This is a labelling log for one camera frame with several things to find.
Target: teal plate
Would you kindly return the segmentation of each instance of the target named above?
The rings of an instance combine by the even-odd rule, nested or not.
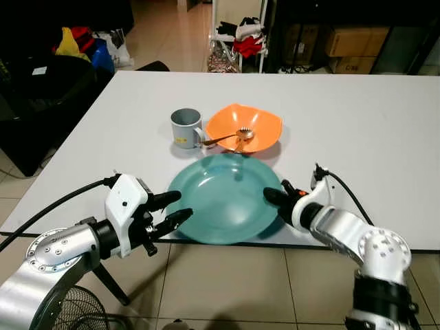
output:
[[[207,244],[233,244],[262,232],[276,218],[276,208],[263,196],[264,187],[281,189],[274,171],[256,158],[239,154],[205,157],[180,172],[169,190],[181,199],[167,214],[192,208],[179,231]]]

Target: spoon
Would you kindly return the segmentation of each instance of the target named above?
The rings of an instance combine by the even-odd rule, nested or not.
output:
[[[218,141],[222,141],[226,138],[230,138],[231,136],[238,136],[240,141],[246,141],[246,140],[254,137],[254,132],[249,127],[241,127],[234,134],[229,134],[227,136],[219,137],[218,139],[203,141],[202,144],[205,146],[210,146],[211,144],[217,143]]]

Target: orange bowl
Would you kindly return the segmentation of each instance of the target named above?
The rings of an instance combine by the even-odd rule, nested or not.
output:
[[[270,112],[231,104],[217,112],[206,125],[206,133],[211,139],[235,133],[241,127],[249,127],[254,137],[244,141],[242,153],[255,153],[269,148],[278,141],[283,130],[283,121]],[[234,151],[239,143],[237,136],[228,137],[217,144]]]

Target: gray mug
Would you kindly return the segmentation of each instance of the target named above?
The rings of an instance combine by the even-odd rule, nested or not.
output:
[[[183,149],[192,149],[205,141],[201,130],[201,114],[197,110],[184,108],[171,114],[174,143]]]

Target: cardboard box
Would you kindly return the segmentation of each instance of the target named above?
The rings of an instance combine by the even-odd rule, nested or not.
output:
[[[330,57],[377,56],[389,27],[334,27],[325,52]]]
[[[296,53],[295,65],[310,64],[311,56],[314,52],[316,39],[318,38],[319,25],[304,24],[298,51]],[[292,24],[285,33],[283,62],[292,65],[296,41],[300,32],[300,24]]]
[[[376,57],[332,58],[329,67],[334,74],[369,74]]]

